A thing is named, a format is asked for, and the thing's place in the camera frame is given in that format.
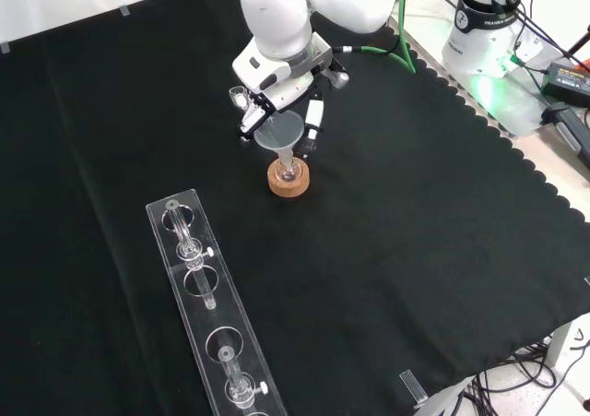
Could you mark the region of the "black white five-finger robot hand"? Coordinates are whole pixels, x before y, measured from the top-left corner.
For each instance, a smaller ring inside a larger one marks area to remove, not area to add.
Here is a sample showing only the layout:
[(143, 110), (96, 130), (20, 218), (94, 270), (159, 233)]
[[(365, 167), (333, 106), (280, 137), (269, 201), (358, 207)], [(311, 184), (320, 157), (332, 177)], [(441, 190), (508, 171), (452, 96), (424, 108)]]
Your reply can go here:
[(249, 42), (232, 64), (241, 81), (230, 89), (232, 103), (242, 111), (241, 140), (271, 138), (270, 121), (282, 121), (296, 129), (291, 141), (295, 155), (308, 159), (316, 148), (325, 111), (316, 80), (327, 76), (332, 59), (331, 47), (317, 34), (292, 60), (267, 58), (255, 42)]

